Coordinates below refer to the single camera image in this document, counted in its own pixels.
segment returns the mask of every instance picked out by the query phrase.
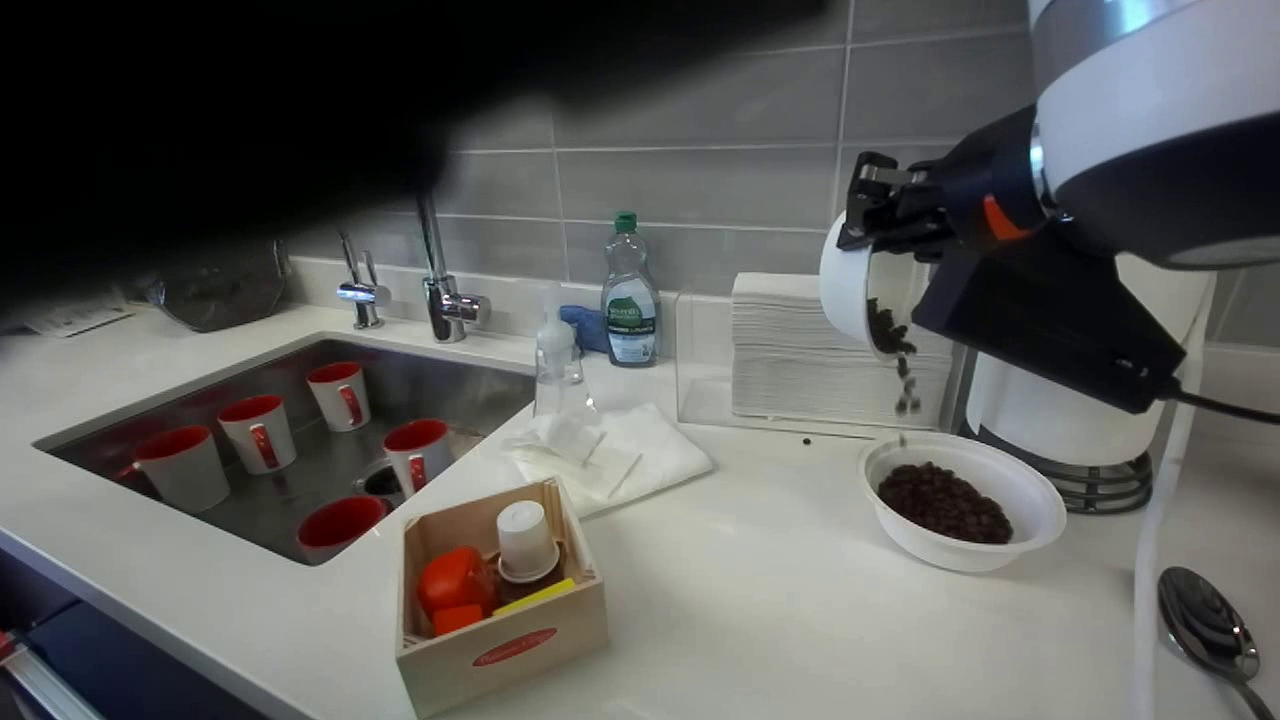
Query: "faucet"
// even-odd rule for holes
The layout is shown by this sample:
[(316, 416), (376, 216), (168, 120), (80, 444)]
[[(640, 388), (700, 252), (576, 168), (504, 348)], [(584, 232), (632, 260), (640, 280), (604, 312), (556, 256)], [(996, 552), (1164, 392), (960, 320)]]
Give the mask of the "faucet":
[(340, 248), (344, 248), (344, 260), (348, 260), (352, 280), (336, 284), (336, 296), (356, 308), (356, 324), (352, 324), (352, 328), (376, 328), (376, 324), (384, 324), (384, 320), (376, 316), (376, 304), (392, 300), (392, 292), (388, 292), (384, 284), (376, 284), (372, 252), (364, 248), (368, 280), (360, 280), (360, 268), (356, 268), (356, 260), (352, 260), (348, 232), (340, 232)]
[(444, 244), (440, 244), (440, 220), (436, 208), (428, 204), (428, 192), (416, 192), (416, 220), (424, 224), (424, 252), (428, 252), (428, 316), (432, 332), (440, 344), (476, 336), (488, 324), (488, 296), (464, 296), (456, 288), (456, 276), (444, 264)]

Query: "black cable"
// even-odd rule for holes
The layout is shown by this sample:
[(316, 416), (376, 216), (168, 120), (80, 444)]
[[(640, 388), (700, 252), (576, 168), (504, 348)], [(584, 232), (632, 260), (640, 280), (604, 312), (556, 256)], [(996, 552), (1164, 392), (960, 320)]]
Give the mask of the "black cable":
[(1240, 416), (1240, 420), (1256, 420), (1256, 424), (1280, 424), (1280, 412), (1240, 408), (1240, 404), (1224, 404), (1224, 400), (1212, 400), (1212, 396), (1192, 396), (1184, 388), (1168, 388), (1164, 400), (1196, 404), (1196, 408)]

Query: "white bowl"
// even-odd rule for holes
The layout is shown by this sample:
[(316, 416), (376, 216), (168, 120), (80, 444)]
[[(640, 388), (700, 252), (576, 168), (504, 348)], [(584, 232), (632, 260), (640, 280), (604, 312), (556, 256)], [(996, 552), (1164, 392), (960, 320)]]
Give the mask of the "white bowl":
[[(924, 524), (912, 524), (880, 500), (880, 484), (900, 464), (936, 464), (968, 480), (980, 496), (996, 500), (1012, 524), (1008, 544), (968, 544), (940, 536)], [(1068, 528), (1064, 496), (1024, 460), (996, 452), (988, 444), (944, 436), (944, 432), (908, 432), (892, 436), (864, 456), (864, 484), (876, 508), (884, 536), (908, 556), (952, 568), (952, 572), (996, 572), (1024, 552), (1048, 548)]]

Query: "kitchen sink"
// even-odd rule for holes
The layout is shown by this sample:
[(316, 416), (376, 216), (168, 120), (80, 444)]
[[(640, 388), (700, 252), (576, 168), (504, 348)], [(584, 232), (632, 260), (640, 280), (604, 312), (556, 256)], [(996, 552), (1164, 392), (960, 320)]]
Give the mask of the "kitchen sink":
[[(372, 420), (356, 432), (332, 432), (308, 392), (308, 368), (328, 360), (364, 364)], [(256, 392), (284, 396), (296, 440), (296, 464), (272, 476), (248, 476), (236, 460), (236, 448), (216, 428), (216, 412), (224, 404)], [(404, 500), (380, 444), (388, 428), (436, 416), (448, 424), (452, 460), (460, 460), (528, 400), (532, 376), (524, 372), (312, 336), (44, 436), (36, 448), (164, 504), (160, 492), (136, 472), (136, 448), (160, 428), (204, 424), (216, 436), (232, 492), (208, 512), (188, 512), (176, 504), (168, 508), (200, 516), (204, 524), (244, 536), (288, 560), (320, 564), (296, 540), (296, 528), (308, 512), (356, 492), (384, 496), (388, 504)]]

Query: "orange object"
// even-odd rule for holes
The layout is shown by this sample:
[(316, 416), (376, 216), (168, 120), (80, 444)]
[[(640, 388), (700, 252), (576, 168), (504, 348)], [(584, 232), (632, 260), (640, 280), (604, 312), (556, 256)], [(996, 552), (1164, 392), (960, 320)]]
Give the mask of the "orange object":
[(460, 632), (468, 624), (480, 624), (488, 612), (480, 604), (456, 604), (456, 608), (440, 608), (432, 612), (432, 636), (448, 636)]
[(496, 580), (480, 548), (460, 544), (424, 564), (424, 572), (416, 576), (416, 600), (432, 616), (464, 604), (480, 604), (480, 612), (488, 616), (496, 604)]
[(1008, 220), (1008, 212), (1000, 208), (996, 196), (984, 196), (984, 220), (988, 220), (988, 232), (992, 232), (1000, 244), (1012, 244), (1012, 240), (1032, 236), (1032, 232), (1016, 228), (1016, 224)]

